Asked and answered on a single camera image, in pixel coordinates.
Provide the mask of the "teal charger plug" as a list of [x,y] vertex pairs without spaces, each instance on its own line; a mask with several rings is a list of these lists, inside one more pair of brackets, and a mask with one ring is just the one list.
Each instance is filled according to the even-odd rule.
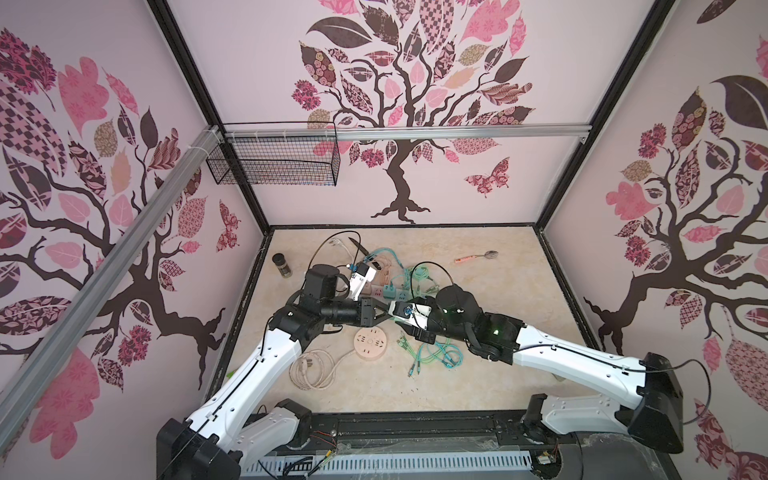
[[384,285],[381,292],[382,297],[386,300],[396,300],[398,298],[398,290],[393,285]]

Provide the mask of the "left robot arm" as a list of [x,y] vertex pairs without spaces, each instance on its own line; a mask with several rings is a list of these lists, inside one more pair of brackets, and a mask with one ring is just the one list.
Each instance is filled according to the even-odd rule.
[[243,468],[291,442],[310,414],[305,408],[277,407],[256,421],[251,416],[326,325],[373,325],[374,302],[361,293],[375,275],[363,262],[349,277],[331,265],[310,267],[302,287],[270,317],[260,344],[233,376],[185,420],[169,419],[160,429],[157,478],[238,479]]

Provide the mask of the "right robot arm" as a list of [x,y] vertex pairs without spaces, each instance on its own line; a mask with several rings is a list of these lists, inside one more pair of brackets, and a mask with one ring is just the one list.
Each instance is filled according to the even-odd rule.
[[520,319],[483,311],[458,285],[434,297],[394,302],[389,312],[424,343],[437,336],[462,341],[480,358],[539,369],[593,390],[586,397],[534,397],[540,428],[560,435],[622,433],[667,454],[684,449],[683,391],[662,355],[649,352],[639,359],[557,338]]

